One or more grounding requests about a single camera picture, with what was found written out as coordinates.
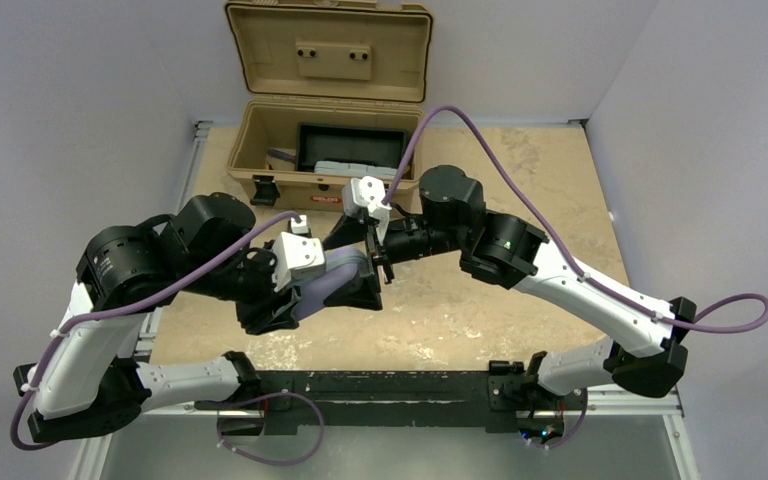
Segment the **lilac zippered umbrella case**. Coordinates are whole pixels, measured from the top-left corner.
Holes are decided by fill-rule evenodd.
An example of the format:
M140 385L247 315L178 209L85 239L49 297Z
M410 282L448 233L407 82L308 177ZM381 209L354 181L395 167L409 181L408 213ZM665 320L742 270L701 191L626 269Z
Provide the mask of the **lilac zippered umbrella case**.
M350 283L364 260L365 255L352 246L327 251L325 273L297 285L298 302L291 309L292 318L301 322L322 310L325 307L325 299Z

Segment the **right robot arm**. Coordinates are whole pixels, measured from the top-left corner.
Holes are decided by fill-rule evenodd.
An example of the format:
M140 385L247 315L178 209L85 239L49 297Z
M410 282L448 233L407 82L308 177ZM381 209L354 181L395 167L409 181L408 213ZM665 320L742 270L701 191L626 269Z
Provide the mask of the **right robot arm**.
M364 177L344 187L344 213L324 240L326 249L363 242L387 275L396 263L459 251L459 266L472 278L546 300L604 333L591 345L534 355L527 382L554 395L613 383L661 398L683 377L686 332L672 323L691 322L693 302L647 297L588 266L576 273L544 231L488 209L481 183L460 168L426 171L419 181L420 213L405 213L386 229L354 205L357 190L376 200L383 184Z

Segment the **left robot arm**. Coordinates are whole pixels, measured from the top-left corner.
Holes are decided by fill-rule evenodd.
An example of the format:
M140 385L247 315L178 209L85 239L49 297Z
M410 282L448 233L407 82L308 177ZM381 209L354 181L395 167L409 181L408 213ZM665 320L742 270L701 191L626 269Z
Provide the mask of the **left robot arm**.
M287 240L256 247L264 230L245 203L216 192L192 197L175 214L93 237L40 360L15 369L13 445L41 450L107 435L158 408L227 405L251 394L259 378L242 353L164 366L123 356L121 348L180 292L234 303L251 334L296 327L303 290L286 263Z

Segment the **grey box in toolbox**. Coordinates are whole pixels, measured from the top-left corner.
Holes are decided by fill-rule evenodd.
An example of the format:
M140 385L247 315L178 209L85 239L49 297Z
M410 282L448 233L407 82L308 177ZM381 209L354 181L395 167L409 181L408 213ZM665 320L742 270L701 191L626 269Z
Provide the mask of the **grey box in toolbox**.
M397 168L379 167L354 162L340 162L334 160L319 161L314 165L314 172L318 175L343 175L350 177L372 176L385 180L393 179Z

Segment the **black tray in toolbox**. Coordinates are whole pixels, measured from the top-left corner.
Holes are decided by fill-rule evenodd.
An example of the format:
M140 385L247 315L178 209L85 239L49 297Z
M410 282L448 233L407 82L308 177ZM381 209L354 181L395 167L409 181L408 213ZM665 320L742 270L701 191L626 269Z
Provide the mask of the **black tray in toolbox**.
M397 168L408 141L404 129L299 123L296 170L313 172L320 161Z

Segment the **tan plastic toolbox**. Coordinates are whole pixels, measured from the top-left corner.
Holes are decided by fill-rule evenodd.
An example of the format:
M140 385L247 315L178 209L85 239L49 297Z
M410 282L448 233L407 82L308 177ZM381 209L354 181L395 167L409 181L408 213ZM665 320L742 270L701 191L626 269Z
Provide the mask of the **tan plastic toolbox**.
M339 211L345 175L277 170L300 124L413 133L424 116L433 15L417 3L228 1L224 13L252 99L226 163L258 207Z

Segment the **black base bar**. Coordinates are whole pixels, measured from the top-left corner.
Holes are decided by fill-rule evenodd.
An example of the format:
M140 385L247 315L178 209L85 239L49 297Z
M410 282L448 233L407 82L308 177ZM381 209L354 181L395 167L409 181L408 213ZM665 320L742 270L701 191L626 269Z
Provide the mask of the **black base bar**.
M224 401L198 411L251 411L267 435L301 426L481 428L537 440L563 435L585 405L583 393L542 390L521 362L481 371L262 370Z

